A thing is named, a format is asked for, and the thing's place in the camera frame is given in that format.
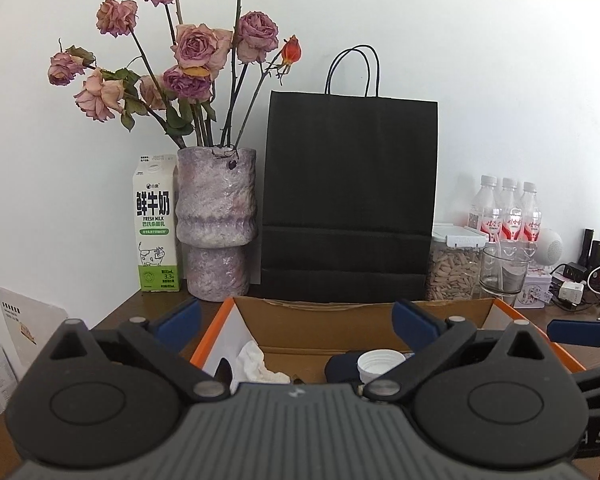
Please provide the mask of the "red cardboard pumpkin box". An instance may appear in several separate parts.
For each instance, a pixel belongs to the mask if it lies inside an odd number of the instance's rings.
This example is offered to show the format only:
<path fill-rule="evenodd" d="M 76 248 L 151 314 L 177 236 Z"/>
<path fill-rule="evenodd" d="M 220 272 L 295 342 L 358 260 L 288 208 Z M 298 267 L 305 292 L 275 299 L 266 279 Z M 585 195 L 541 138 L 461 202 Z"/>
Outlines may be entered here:
<path fill-rule="evenodd" d="M 236 359 L 249 341 L 273 373 L 324 384 L 332 356 L 348 351 L 412 349 L 396 334 L 392 304 L 311 304 L 252 297 L 228 298 L 201 337 L 190 362 L 209 375 L 225 362 L 232 378 L 244 374 Z"/>

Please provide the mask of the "white green milk carton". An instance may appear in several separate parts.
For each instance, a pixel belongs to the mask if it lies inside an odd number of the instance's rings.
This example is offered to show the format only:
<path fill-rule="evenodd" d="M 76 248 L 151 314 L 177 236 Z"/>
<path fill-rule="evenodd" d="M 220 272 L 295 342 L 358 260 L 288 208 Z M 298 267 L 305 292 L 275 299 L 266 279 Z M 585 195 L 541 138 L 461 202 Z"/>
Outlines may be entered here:
<path fill-rule="evenodd" d="M 134 233 L 142 292 L 178 292 L 176 156 L 142 156 L 132 177 Z"/>

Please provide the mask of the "clear seed storage container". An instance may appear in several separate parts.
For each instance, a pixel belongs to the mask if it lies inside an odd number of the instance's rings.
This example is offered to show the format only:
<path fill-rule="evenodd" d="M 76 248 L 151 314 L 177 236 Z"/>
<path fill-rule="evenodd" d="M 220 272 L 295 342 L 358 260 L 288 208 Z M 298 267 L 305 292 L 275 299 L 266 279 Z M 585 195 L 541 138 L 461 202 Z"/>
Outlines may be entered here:
<path fill-rule="evenodd" d="M 468 226 L 435 223 L 428 260 L 426 299 L 470 299 L 478 283 L 481 253 L 487 241 L 486 234 Z"/>

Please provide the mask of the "white power adapter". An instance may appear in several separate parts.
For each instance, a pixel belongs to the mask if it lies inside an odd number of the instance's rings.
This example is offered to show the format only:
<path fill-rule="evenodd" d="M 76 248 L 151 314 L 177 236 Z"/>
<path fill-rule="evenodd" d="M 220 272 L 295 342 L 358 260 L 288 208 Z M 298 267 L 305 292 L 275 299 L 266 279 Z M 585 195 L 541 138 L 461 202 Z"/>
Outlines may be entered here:
<path fill-rule="evenodd" d="M 582 282 L 561 282 L 557 289 L 557 299 L 577 306 L 582 301 L 584 286 Z"/>

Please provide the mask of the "navy blue zip pouch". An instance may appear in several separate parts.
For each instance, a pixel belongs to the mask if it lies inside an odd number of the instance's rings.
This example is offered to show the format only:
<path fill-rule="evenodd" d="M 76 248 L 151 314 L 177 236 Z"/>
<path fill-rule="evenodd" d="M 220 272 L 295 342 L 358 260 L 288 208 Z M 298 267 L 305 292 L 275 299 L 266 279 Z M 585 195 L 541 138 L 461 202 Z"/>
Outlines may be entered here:
<path fill-rule="evenodd" d="M 346 352 L 332 356 L 325 364 L 324 375 L 328 384 L 360 384 L 358 358 L 362 352 Z"/>

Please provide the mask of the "water bottle right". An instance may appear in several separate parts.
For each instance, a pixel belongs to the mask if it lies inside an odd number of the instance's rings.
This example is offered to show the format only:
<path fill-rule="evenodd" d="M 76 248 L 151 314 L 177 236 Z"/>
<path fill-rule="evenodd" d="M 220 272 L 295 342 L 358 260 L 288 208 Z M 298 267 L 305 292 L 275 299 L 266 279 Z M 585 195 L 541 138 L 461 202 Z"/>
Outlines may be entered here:
<path fill-rule="evenodd" d="M 536 252 L 540 235 L 542 211 L 538 203 L 538 190 L 532 182 L 524 182 L 521 195 L 521 232 L 519 240 L 524 253 L 529 259 Z"/>

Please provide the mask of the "white round robot speaker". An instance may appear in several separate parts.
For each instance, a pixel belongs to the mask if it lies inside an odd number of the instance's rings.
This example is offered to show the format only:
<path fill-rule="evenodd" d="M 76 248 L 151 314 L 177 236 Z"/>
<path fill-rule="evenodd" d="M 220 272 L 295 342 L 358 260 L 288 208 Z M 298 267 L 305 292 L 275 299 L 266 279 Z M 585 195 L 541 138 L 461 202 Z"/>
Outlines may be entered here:
<path fill-rule="evenodd" d="M 538 266 L 552 266 L 562 258 L 562 237 L 552 229 L 540 229 L 533 261 Z"/>

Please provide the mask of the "water bottle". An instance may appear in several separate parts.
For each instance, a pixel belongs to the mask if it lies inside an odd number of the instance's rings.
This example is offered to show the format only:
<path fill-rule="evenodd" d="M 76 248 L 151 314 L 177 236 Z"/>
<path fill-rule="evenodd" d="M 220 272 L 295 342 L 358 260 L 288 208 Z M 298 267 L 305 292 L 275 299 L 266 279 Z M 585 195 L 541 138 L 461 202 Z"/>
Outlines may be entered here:
<path fill-rule="evenodd" d="M 471 229 L 486 234 L 486 246 L 490 248 L 497 248 L 500 244 L 502 227 L 502 212 L 496 197 L 497 184 L 496 177 L 487 174 L 481 177 L 480 190 L 471 202 L 467 222 Z"/>
<path fill-rule="evenodd" d="M 506 257 L 513 257 L 517 251 L 518 238 L 521 231 L 522 209 L 517 196 L 517 182 L 512 178 L 502 180 L 500 193 L 501 248 Z"/>
<path fill-rule="evenodd" d="M 524 182 L 521 195 L 521 232 L 519 240 L 524 253 L 529 259 L 536 252 L 540 235 L 542 211 L 538 203 L 538 190 L 532 182 Z"/>

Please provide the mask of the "purple textured vase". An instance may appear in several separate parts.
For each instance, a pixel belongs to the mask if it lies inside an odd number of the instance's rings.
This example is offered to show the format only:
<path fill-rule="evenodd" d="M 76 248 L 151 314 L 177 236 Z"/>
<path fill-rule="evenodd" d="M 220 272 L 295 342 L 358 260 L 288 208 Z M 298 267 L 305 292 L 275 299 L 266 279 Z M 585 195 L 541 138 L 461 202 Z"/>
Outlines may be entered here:
<path fill-rule="evenodd" d="M 246 247 L 258 235 L 256 167 L 253 148 L 178 152 L 176 236 L 185 246 L 187 289 L 200 300 L 248 290 Z"/>

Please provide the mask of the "empty glass cup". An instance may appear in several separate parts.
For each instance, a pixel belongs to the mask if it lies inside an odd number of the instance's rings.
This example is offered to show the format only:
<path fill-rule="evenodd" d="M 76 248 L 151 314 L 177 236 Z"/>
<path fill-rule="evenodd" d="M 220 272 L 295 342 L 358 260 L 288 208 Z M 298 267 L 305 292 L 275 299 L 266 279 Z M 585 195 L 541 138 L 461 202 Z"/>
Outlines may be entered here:
<path fill-rule="evenodd" d="M 529 258 L 521 249 L 487 244 L 481 252 L 479 285 L 495 295 L 518 295 L 528 266 Z"/>

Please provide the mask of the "black paper shopping bag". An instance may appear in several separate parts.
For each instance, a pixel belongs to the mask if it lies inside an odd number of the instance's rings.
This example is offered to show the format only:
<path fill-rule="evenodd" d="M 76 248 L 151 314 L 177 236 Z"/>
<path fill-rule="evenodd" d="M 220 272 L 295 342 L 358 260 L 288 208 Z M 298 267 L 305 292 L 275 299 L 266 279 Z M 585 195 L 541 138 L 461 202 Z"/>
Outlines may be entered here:
<path fill-rule="evenodd" d="M 358 44 L 364 96 L 274 92 L 268 107 L 261 292 L 271 299 L 393 302 L 425 296 L 438 106 L 383 98 Z"/>

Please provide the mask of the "dried pink rose bouquet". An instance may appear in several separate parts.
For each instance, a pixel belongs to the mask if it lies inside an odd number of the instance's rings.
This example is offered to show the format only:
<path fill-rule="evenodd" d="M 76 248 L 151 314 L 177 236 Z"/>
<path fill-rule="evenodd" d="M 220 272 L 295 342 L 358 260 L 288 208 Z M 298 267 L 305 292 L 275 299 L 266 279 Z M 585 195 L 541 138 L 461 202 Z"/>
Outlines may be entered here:
<path fill-rule="evenodd" d="M 245 129 L 233 118 L 248 70 L 257 67 L 260 84 L 268 77 L 284 79 L 300 61 L 296 36 L 280 38 L 277 24 L 262 11 L 246 12 L 235 0 L 229 29 L 184 21 L 181 0 L 104 0 L 96 12 L 96 28 L 112 38 L 137 37 L 138 4 L 149 2 L 166 12 L 173 66 L 152 68 L 143 48 L 136 60 L 146 70 L 130 66 L 106 70 L 95 53 L 77 46 L 60 47 L 46 73 L 54 87 L 76 79 L 81 88 L 76 107 L 94 122 L 119 119 L 132 130 L 137 117 L 150 116 L 178 148 L 193 136 L 203 148 L 238 150 Z"/>

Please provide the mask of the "white plastic jar lid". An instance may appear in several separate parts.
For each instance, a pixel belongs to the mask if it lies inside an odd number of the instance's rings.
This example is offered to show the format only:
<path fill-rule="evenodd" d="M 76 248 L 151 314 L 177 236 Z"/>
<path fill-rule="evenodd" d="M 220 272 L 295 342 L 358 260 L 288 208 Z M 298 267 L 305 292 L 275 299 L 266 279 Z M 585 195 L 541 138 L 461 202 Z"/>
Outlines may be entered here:
<path fill-rule="evenodd" d="M 388 373 L 389 370 L 399 366 L 405 360 L 405 354 L 396 350 L 377 349 L 364 352 L 356 361 L 358 376 L 363 384 L 367 384 Z"/>

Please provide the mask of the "water bottle middle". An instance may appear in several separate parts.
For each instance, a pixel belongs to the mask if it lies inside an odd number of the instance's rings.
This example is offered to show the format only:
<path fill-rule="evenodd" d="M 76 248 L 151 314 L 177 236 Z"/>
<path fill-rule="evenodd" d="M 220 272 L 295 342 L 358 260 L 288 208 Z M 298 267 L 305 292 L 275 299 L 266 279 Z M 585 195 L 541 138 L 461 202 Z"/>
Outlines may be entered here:
<path fill-rule="evenodd" d="M 501 248 L 506 257 L 513 257 L 517 251 L 518 238 L 521 231 L 522 209 L 517 196 L 517 182 L 512 178 L 502 180 L 500 193 Z"/>

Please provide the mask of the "water bottle left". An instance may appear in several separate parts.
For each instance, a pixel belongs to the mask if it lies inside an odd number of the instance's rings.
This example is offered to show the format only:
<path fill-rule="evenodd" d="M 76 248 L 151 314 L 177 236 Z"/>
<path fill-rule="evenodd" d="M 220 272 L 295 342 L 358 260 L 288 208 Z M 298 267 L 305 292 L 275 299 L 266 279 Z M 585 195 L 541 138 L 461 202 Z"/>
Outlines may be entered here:
<path fill-rule="evenodd" d="M 471 229 L 486 234 L 486 246 L 490 248 L 497 248 L 500 244 L 502 227 L 502 212 L 496 197 L 497 184 L 496 177 L 487 174 L 481 177 L 480 190 L 471 202 L 467 222 Z"/>

